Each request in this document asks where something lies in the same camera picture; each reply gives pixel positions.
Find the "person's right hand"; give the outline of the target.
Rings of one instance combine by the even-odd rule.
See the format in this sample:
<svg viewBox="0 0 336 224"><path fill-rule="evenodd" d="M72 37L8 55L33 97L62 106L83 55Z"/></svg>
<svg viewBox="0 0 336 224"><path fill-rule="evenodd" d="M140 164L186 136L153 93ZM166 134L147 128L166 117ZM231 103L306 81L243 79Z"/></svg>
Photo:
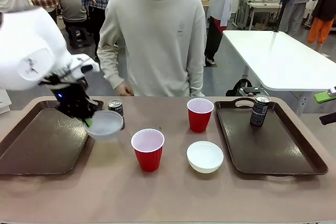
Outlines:
<svg viewBox="0 0 336 224"><path fill-rule="evenodd" d="M119 84L115 88L115 92L118 96L134 96L133 90L126 82Z"/></svg>

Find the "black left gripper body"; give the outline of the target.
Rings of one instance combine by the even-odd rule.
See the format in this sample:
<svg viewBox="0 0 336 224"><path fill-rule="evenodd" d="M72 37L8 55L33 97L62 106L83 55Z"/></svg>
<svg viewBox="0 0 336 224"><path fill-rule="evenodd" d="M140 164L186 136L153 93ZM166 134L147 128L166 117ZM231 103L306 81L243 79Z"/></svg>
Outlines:
<svg viewBox="0 0 336 224"><path fill-rule="evenodd" d="M70 118L91 118L98 110L98 102L86 94L87 87L86 82L77 82L62 89L52 89L58 101L56 109Z"/></svg>

